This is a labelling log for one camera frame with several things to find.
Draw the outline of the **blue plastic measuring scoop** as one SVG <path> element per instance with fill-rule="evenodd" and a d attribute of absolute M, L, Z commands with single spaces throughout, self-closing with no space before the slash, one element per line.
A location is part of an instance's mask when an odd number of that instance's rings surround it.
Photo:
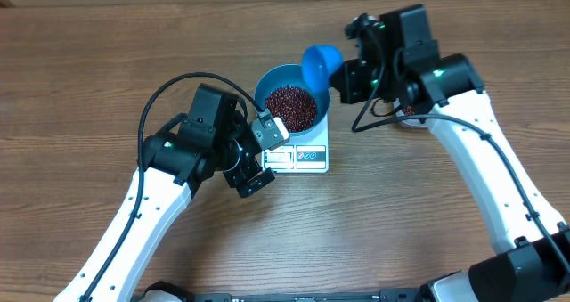
<path fill-rule="evenodd" d="M 342 52 L 333 45 L 308 47 L 302 58 L 301 71 L 304 81 L 314 93 L 330 88 L 329 78 L 343 64 Z"/>

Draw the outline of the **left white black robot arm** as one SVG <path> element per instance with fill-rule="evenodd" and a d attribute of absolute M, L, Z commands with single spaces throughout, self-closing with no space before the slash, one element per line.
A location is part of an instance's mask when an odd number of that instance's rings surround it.
<path fill-rule="evenodd" d="M 214 173 L 246 198 L 274 178 L 257 154 L 289 140 L 269 110 L 248 122 L 243 97 L 199 85 L 191 108 L 138 137 L 138 168 L 118 213 L 59 301 L 128 301 L 165 233 Z"/>

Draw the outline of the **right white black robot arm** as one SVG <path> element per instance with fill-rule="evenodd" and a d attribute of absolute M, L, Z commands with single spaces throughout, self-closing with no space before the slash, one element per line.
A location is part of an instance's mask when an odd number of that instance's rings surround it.
<path fill-rule="evenodd" d="M 569 226 L 541 195 L 493 113 L 485 83 L 460 53 L 442 56 L 424 6 L 345 27 L 358 55 L 326 64 L 347 104 L 410 109 L 455 162 L 484 218 L 494 256 L 429 281 L 411 301 L 546 301 L 569 291 Z"/>

